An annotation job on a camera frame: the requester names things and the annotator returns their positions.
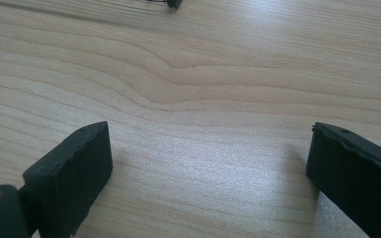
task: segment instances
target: black object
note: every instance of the black object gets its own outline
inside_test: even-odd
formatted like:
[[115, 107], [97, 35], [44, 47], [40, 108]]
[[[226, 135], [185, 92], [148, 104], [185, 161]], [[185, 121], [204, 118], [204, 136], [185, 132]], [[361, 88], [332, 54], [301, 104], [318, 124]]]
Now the black object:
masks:
[[307, 175], [370, 237], [381, 238], [381, 147], [316, 122]]
[[179, 5], [181, 5], [182, 0], [147, 0], [149, 2], [164, 2], [167, 3], [167, 5], [170, 8], [179, 8]]
[[112, 169], [107, 122], [75, 131], [23, 172], [20, 190], [0, 185], [0, 238], [74, 235]]

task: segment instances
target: light wood surface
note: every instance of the light wood surface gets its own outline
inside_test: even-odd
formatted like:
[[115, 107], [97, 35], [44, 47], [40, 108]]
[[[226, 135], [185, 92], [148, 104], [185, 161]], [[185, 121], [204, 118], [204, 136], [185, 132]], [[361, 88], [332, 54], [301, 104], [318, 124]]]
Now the light wood surface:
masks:
[[381, 1], [0, 0], [0, 184], [103, 120], [76, 237], [367, 237], [305, 164], [316, 121], [381, 145]]

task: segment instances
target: wood grain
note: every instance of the wood grain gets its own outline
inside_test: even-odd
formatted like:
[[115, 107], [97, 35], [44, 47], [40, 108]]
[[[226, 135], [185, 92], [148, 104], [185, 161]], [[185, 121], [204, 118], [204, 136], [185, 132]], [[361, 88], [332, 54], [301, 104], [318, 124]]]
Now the wood grain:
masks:
[[381, 145], [381, 1], [0, 0], [0, 184], [102, 120], [76, 237], [367, 237], [305, 164], [316, 121]]

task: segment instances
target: wooden table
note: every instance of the wooden table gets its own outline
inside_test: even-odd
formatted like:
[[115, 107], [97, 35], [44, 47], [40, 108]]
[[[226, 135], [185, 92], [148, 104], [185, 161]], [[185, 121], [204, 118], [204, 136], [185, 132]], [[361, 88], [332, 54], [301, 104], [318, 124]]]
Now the wooden table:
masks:
[[77, 237], [367, 237], [305, 164], [316, 121], [381, 145], [381, 1], [0, 0], [0, 184], [103, 120]]

